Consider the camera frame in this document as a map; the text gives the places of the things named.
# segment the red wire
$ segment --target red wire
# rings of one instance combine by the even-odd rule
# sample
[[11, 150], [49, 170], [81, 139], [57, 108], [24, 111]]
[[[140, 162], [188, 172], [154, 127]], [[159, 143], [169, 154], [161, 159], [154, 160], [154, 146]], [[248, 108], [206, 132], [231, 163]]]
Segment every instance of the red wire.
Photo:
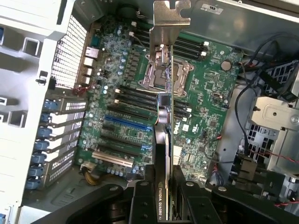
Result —
[[291, 162], [299, 163], [299, 161], [293, 160], [293, 159], [290, 158], [290, 157], [286, 157], [286, 156], [284, 156], [284, 155], [278, 155], [278, 154], [271, 153], [271, 152], [268, 152], [268, 151], [265, 152], [265, 153], [258, 153], [258, 152], [254, 152], [254, 151], [251, 150], [251, 152], [252, 152], [252, 153], [255, 153], [255, 154], [258, 154], [258, 155], [261, 155], [261, 156], [264, 156], [264, 155], [274, 155], [274, 156], [277, 156], [277, 157], [279, 157], [279, 158], [284, 158], [284, 159], [286, 159], [286, 160], [288, 160], [288, 161], [291, 161]]
[[293, 201], [293, 202], [291, 202], [291, 201], [289, 201], [289, 202], [282, 202], [282, 203], [278, 203], [278, 204], [275, 204], [275, 206], [276, 207], [279, 207], [279, 206], [287, 206], [287, 205], [289, 205], [289, 204], [299, 204], [299, 201]]

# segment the chip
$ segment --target chip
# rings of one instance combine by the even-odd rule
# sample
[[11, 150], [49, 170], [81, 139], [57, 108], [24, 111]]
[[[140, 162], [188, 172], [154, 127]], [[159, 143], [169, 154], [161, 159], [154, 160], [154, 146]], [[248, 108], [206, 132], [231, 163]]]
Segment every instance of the chip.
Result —
[[199, 151], [200, 151], [201, 153], [203, 153], [203, 152], [205, 152], [205, 148], [202, 147], [202, 146], [200, 146], [200, 147], [199, 147]]
[[144, 162], [146, 162], [146, 163], [150, 163], [150, 158], [149, 158], [149, 157], [145, 157], [145, 158], [144, 158]]
[[211, 121], [211, 122], [210, 122], [210, 126], [211, 126], [211, 127], [216, 127], [216, 122], [215, 122], [215, 121]]

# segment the blue pcie slot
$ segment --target blue pcie slot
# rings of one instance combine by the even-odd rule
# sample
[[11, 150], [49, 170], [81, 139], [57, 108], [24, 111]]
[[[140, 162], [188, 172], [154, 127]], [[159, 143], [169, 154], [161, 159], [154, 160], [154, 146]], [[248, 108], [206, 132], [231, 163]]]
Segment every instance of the blue pcie slot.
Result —
[[135, 123], [135, 122], [132, 122], [132, 121], [124, 120], [124, 119], [121, 119], [121, 118], [116, 118], [116, 117], [113, 117], [113, 116], [110, 116], [110, 115], [105, 115], [105, 120], [109, 120], [109, 121], [112, 121], [112, 122], [115, 122], [115, 123], [118, 123], [118, 124], [129, 126], [129, 127], [138, 128], [138, 129], [141, 129], [141, 130], [147, 131], [147, 132], [150, 132], [150, 131], [153, 130], [152, 127], [142, 125], [142, 124], [138, 124], [138, 123]]

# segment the expansion slot bracket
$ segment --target expansion slot bracket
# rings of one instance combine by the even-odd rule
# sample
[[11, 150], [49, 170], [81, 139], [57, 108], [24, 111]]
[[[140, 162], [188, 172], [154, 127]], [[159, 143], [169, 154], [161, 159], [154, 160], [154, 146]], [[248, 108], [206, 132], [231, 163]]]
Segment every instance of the expansion slot bracket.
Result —
[[154, 27], [149, 30], [150, 58], [156, 57], [156, 46], [173, 45], [180, 31], [190, 25], [190, 18], [180, 15], [182, 9], [189, 9], [189, 0], [176, 1], [175, 9], [170, 9], [169, 1], [154, 1]]

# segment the metal bracket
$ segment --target metal bracket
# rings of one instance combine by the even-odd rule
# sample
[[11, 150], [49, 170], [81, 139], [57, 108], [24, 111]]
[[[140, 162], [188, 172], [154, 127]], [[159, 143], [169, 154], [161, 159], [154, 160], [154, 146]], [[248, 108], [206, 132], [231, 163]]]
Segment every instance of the metal bracket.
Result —
[[189, 9], [189, 0], [176, 1], [175, 9], [170, 9], [169, 1], [154, 1], [154, 27], [149, 30], [150, 58], [155, 61], [155, 47], [173, 45], [181, 29], [190, 25], [190, 18], [180, 15], [182, 9]]
[[249, 119], [255, 125], [281, 130], [299, 130], [299, 110], [287, 102], [270, 97], [257, 97]]

